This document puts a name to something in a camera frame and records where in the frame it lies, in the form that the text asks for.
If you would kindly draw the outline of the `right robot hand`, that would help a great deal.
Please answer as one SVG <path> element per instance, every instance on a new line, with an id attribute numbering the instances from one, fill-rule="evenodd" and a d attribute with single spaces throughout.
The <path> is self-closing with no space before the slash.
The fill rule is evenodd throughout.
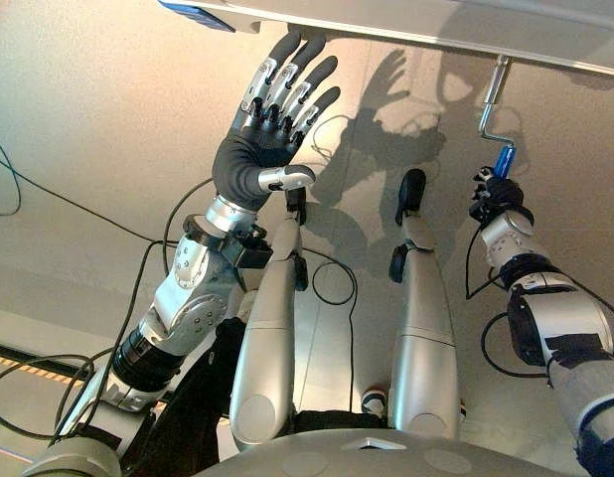
<path id="1" fill-rule="evenodd" d="M 477 187 L 469 207 L 469 215 L 482 227 L 506 210 L 519 210 L 523 206 L 524 193 L 513 180 L 498 177 L 491 167 L 483 167 L 473 177 Z"/>

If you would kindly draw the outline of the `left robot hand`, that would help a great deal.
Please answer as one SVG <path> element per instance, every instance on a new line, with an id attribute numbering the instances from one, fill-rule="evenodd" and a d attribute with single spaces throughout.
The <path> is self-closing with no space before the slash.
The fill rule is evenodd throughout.
<path id="1" fill-rule="evenodd" d="M 300 32 L 290 32 L 257 67 L 213 164 L 217 193 L 227 201 L 256 212 L 271 193 L 315 180 L 311 169 L 294 169 L 290 162 L 320 114 L 340 96 L 341 90 L 333 86 L 306 104 L 336 69 L 335 56 L 298 79 L 325 44 L 322 33 L 302 43 Z"/>

